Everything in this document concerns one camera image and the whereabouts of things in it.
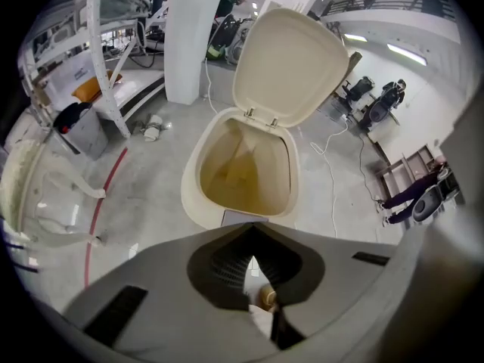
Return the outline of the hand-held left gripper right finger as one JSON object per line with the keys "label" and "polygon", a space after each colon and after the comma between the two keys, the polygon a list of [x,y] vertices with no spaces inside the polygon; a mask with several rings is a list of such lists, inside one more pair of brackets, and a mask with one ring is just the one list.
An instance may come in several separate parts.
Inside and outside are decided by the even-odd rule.
{"label": "hand-held left gripper right finger", "polygon": [[259,290],[277,294],[271,339],[279,349],[332,325],[374,283],[396,251],[389,244],[351,241],[279,226],[264,230],[252,246],[252,305]]}

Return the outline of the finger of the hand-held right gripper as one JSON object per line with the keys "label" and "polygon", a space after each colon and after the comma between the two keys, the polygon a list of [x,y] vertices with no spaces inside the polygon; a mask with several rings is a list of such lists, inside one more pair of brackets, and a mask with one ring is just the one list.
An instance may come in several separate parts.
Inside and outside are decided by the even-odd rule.
{"label": "finger of the hand-held right gripper", "polygon": [[402,316],[480,316],[483,313],[483,98],[474,97],[442,151],[460,186],[463,204],[426,227]]}

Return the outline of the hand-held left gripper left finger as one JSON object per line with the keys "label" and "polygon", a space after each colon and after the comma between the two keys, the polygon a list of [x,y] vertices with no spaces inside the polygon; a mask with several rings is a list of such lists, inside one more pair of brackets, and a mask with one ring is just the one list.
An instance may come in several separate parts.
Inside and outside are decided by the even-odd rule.
{"label": "hand-held left gripper left finger", "polygon": [[65,337],[91,363],[249,363],[276,354],[242,289],[211,261],[244,231],[225,226],[142,250],[68,305]]}

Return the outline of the white plastic trash bin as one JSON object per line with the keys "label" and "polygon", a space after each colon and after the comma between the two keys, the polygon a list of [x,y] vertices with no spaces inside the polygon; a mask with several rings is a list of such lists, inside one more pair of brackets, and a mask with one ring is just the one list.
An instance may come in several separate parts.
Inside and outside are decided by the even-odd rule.
{"label": "white plastic trash bin", "polygon": [[234,74],[234,104],[212,118],[185,166],[181,202],[190,219],[206,229],[232,216],[294,226],[300,165],[290,130],[348,66],[342,42],[312,18],[278,8],[257,19]]}

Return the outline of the grey swivel chair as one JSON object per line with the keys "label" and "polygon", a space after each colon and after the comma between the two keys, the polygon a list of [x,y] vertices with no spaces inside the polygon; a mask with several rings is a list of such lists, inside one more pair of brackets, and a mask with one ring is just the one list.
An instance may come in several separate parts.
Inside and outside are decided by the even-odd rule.
{"label": "grey swivel chair", "polygon": [[417,200],[412,219],[421,223],[440,210],[444,202],[454,199],[460,192],[459,185],[452,170],[443,168],[437,175],[436,183],[430,186]]}

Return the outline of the person's left yellow shoe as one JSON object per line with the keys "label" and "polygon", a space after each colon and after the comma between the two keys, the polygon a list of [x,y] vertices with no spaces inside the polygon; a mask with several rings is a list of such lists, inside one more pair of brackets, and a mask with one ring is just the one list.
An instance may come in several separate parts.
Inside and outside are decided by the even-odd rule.
{"label": "person's left yellow shoe", "polygon": [[263,285],[259,290],[259,302],[261,308],[271,312],[277,305],[277,294],[270,284]]}

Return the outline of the wooden shelf unit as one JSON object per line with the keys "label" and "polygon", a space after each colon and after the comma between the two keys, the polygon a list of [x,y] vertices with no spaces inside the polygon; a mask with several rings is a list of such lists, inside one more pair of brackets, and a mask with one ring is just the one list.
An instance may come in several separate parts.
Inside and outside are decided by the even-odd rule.
{"label": "wooden shelf unit", "polygon": [[403,154],[394,164],[376,174],[383,196],[393,197],[423,178],[430,172],[434,161],[434,155],[427,145],[407,157]]}

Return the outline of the red floor tape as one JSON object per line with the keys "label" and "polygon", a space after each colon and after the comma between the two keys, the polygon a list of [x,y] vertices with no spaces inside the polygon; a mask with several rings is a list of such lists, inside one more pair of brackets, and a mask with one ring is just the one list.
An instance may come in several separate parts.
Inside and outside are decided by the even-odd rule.
{"label": "red floor tape", "polygon": [[[128,148],[124,147],[123,150],[121,151],[120,155],[118,156],[116,162],[114,163],[111,171],[108,174],[108,177],[107,177],[107,179],[104,183],[104,186],[102,188],[103,191],[108,191],[108,189],[110,187],[110,183],[113,181],[113,178],[116,174],[116,171],[118,170],[118,168],[119,168],[121,162],[123,161],[127,152],[128,152]],[[91,221],[90,228],[89,228],[89,234],[94,239],[95,239],[95,228],[96,228],[96,224],[97,224],[97,221],[98,221],[98,217],[99,217],[99,213],[100,213],[100,210],[101,210],[102,203],[103,203],[102,199],[99,199],[98,202],[96,203],[95,209],[94,209],[94,212],[93,212],[93,216],[92,216],[92,221]],[[93,243],[88,243],[86,245],[85,261],[84,261],[84,274],[83,274],[84,287],[87,287],[89,285],[89,270],[90,270],[90,258],[91,258],[91,254],[92,254],[92,247],[93,247]]]}

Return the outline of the grey bin with black bag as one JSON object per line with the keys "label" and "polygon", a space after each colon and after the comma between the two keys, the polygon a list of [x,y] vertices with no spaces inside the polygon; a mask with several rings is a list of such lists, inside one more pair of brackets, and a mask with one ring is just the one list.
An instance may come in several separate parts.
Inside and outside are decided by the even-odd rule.
{"label": "grey bin with black bag", "polygon": [[107,147],[108,139],[101,121],[89,102],[72,103],[54,120],[56,132],[80,154],[96,161]]}

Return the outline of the cream ornate stool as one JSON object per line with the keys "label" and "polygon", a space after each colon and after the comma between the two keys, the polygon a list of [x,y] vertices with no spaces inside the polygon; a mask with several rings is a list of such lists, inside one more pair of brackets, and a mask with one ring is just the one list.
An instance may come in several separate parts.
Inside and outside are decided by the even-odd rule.
{"label": "cream ornate stool", "polygon": [[68,232],[67,227],[55,219],[36,215],[37,206],[28,206],[28,199],[38,203],[43,196],[42,186],[47,178],[54,185],[62,183],[76,186],[83,194],[96,200],[106,197],[103,188],[93,188],[74,165],[60,154],[47,148],[45,143],[35,140],[17,142],[6,159],[0,179],[0,213],[10,229],[35,245],[57,248],[76,243],[93,246],[102,244],[102,239],[88,232]]}

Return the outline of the black office chair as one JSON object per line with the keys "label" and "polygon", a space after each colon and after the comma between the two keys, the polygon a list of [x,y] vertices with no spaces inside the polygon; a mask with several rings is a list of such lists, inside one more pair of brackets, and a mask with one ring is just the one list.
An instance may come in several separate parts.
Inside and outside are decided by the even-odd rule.
{"label": "black office chair", "polygon": [[346,93],[345,102],[348,105],[353,102],[358,102],[365,94],[371,91],[374,86],[375,82],[368,76],[363,76],[354,85],[351,85],[350,82],[346,80],[346,84],[342,85],[342,89]]}

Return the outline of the orange cushion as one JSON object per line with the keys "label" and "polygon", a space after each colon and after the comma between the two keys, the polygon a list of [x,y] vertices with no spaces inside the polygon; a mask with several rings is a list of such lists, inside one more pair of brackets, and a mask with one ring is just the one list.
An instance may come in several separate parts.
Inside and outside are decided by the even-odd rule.
{"label": "orange cushion", "polygon": [[81,102],[92,103],[102,95],[102,92],[97,78],[93,76],[81,84],[71,95]]}

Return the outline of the white metal shelf rack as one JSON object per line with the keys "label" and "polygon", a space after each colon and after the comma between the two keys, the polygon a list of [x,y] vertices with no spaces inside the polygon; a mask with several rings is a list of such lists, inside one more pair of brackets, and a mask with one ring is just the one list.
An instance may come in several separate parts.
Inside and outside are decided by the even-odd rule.
{"label": "white metal shelf rack", "polygon": [[164,72],[147,57],[150,0],[50,0],[36,15],[17,54],[21,82],[46,114],[74,102],[95,76],[102,95],[92,106],[129,138],[127,122],[164,87]]}

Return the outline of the white square pillar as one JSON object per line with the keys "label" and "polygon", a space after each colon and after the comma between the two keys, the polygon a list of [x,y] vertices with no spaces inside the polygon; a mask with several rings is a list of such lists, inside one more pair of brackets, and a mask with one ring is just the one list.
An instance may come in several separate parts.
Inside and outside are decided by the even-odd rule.
{"label": "white square pillar", "polygon": [[199,96],[200,71],[219,0],[168,0],[164,42],[168,101],[191,105]]}

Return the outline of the black balcony railing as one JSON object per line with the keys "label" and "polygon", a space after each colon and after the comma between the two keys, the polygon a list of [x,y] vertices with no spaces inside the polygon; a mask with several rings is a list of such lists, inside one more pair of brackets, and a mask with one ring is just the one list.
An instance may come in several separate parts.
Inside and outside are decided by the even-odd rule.
{"label": "black balcony railing", "polygon": [[412,11],[455,22],[455,12],[449,0],[343,0],[329,2],[321,16],[364,10]]}

